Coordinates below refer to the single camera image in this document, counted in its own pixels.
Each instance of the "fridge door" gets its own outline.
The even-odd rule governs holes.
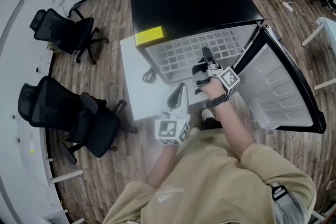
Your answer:
[[[234,64],[237,91],[260,127],[324,133],[326,121],[302,72],[269,26]]]

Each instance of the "yellow label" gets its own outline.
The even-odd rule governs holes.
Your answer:
[[[163,37],[161,26],[148,29],[135,35],[137,45]]]

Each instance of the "power strip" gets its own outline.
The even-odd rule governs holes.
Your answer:
[[[286,2],[283,2],[282,4],[283,4],[283,6],[285,6],[285,7],[286,7],[286,9],[287,9],[287,10],[289,10],[290,12],[293,12],[293,8],[292,8],[291,6],[289,6],[289,4],[288,4],[288,3],[286,3]]]

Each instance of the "beige t-shirt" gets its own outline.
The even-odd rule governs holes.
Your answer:
[[[236,159],[223,129],[188,139],[178,163],[156,190],[129,183],[103,224],[276,223],[270,184],[295,192],[311,214],[316,190],[311,178],[265,145],[253,144]]]

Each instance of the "mesh chair back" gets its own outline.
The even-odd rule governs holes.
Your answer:
[[[50,8],[45,14],[39,10],[30,27],[35,31],[35,39],[56,42],[67,37],[74,24],[72,20],[60,16]]]
[[[27,83],[25,83],[21,89],[17,109],[20,116],[25,121],[30,121],[32,119],[31,116],[33,114],[40,89],[41,86],[31,86]]]
[[[46,11],[44,9],[40,9],[36,13],[33,21],[31,21],[31,24],[29,26],[34,32],[38,29],[38,27],[39,27],[39,25],[40,25],[40,23],[41,23],[41,21],[42,21],[42,19],[44,18],[45,15],[46,15]]]
[[[67,90],[48,76],[40,80],[38,87],[38,93],[34,96],[31,94],[28,98],[26,93],[29,93],[29,88],[32,89],[34,86],[27,84],[23,86],[18,106],[20,115],[33,127],[70,131],[81,109],[79,95]]]

